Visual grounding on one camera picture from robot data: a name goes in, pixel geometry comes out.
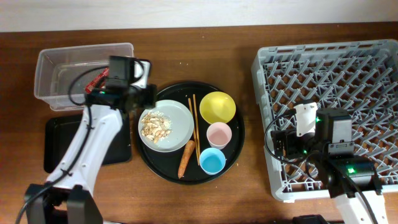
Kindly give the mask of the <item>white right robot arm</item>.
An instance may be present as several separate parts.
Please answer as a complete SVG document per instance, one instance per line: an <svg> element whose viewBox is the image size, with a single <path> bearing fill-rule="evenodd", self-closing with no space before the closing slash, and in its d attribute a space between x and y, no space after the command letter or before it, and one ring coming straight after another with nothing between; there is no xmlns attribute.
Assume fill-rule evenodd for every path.
<svg viewBox="0 0 398 224"><path fill-rule="evenodd" d="M313 164L345 223L387 223L382 186L373 163L354 155L350 128L271 131L274 149L292 149Z"/></svg>

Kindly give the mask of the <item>wooden chopstick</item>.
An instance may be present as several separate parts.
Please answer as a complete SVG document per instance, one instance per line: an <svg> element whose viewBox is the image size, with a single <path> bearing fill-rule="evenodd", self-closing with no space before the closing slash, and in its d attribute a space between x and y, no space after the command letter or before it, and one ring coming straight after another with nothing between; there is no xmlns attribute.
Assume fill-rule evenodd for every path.
<svg viewBox="0 0 398 224"><path fill-rule="evenodd" d="M195 115L195 133L196 133L196 140L197 140L197 146L196 146L196 154L197 154L197 162L198 165L200 165L200 135L199 135L199 127L198 127L198 113L197 113L197 105L196 105L196 95L193 94L193 109L194 109L194 115Z"/></svg>
<svg viewBox="0 0 398 224"><path fill-rule="evenodd" d="M195 118L193 115L193 106L192 106L192 101L190 98L188 98L188 109L190 111L191 114L191 119L192 119L192 126L193 126L193 140L195 142L195 155L196 155L196 159L197 159L197 164L198 166L200 165L200 156L199 156L199 152L198 152L198 141L197 141L197 134L196 134L196 126L195 126Z"/></svg>

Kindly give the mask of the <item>pink cup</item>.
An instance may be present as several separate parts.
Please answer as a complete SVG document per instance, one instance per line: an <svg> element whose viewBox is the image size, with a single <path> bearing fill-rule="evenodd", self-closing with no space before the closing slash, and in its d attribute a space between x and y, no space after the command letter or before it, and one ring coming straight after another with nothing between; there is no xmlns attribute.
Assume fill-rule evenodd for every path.
<svg viewBox="0 0 398 224"><path fill-rule="evenodd" d="M206 138L211 147L224 149L232 138L232 130L226 123L216 122L208 127Z"/></svg>

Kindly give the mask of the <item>blue cup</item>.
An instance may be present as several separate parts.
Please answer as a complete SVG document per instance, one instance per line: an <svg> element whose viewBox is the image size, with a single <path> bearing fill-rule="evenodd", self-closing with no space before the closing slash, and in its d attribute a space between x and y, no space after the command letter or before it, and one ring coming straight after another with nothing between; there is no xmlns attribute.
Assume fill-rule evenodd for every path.
<svg viewBox="0 0 398 224"><path fill-rule="evenodd" d="M200 154L200 167L208 175L216 175L226 165L226 158L223 152L217 148L205 149Z"/></svg>

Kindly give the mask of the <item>grey ceramic plate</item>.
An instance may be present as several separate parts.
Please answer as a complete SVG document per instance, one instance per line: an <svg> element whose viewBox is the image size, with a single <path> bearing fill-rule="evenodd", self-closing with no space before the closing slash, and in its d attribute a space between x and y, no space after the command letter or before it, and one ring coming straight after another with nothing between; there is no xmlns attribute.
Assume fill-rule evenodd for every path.
<svg viewBox="0 0 398 224"><path fill-rule="evenodd" d="M149 111L160 111L171 122L172 132L170 135L154 144L152 141L146 139L140 129L142 128L141 119ZM193 134L192 119L189 109L180 102L174 100L160 100L155 104L155 108L144 110L138 122L138 134L145 146L157 152L174 152L184 147L191 139Z"/></svg>

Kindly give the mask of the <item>red snack wrapper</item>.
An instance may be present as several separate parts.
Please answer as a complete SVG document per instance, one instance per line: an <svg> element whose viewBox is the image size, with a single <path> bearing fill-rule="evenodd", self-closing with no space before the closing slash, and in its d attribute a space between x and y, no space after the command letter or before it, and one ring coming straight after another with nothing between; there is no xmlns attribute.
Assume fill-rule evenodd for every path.
<svg viewBox="0 0 398 224"><path fill-rule="evenodd" d="M105 68L97 77L87 84L85 92L90 94L95 88L104 88L105 78L109 75L109 68Z"/></svg>

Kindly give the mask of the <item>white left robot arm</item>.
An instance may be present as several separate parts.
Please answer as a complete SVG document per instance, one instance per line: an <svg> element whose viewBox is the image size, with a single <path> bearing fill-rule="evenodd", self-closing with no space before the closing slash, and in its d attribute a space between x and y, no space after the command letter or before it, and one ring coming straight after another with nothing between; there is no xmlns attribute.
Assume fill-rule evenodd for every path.
<svg viewBox="0 0 398 224"><path fill-rule="evenodd" d="M104 223L93 199L96 177L123 118L157 101L157 87L95 88L85 96L83 116L65 155L44 184L30 184L16 222Z"/></svg>

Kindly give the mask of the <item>peanut shells and rice pile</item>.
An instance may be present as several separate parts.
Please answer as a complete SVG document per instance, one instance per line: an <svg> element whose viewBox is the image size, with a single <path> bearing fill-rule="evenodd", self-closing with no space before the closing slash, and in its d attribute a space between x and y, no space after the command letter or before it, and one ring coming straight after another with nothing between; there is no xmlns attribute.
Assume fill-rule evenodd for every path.
<svg viewBox="0 0 398 224"><path fill-rule="evenodd" d="M160 111L146 113L141 119L141 124L141 134L154 144L167 138L172 132L171 120Z"/></svg>

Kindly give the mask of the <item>yellow bowl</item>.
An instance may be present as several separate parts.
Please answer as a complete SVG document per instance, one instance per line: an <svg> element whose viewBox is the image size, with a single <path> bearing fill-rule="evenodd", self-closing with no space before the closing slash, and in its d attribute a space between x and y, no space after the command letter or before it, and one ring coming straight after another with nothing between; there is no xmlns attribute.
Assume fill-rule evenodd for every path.
<svg viewBox="0 0 398 224"><path fill-rule="evenodd" d="M209 124L228 123L236 114L236 103L227 93L214 91L201 99L200 114Z"/></svg>

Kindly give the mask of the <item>orange carrot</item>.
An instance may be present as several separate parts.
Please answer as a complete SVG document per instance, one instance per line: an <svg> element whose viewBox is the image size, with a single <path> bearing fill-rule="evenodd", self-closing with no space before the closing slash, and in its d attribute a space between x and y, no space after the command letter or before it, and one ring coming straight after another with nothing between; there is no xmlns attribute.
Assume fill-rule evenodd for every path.
<svg viewBox="0 0 398 224"><path fill-rule="evenodd" d="M192 155L195 147L196 147L196 144L192 140L189 140L186 143L184 151L183 151L183 155L182 155L182 158L181 158L181 161L180 161L180 165L179 165L179 168L178 168L178 174L177 175L178 175L179 179L181 179L183 177L183 175L185 173L185 170L187 168L188 162L190 160L190 156Z"/></svg>

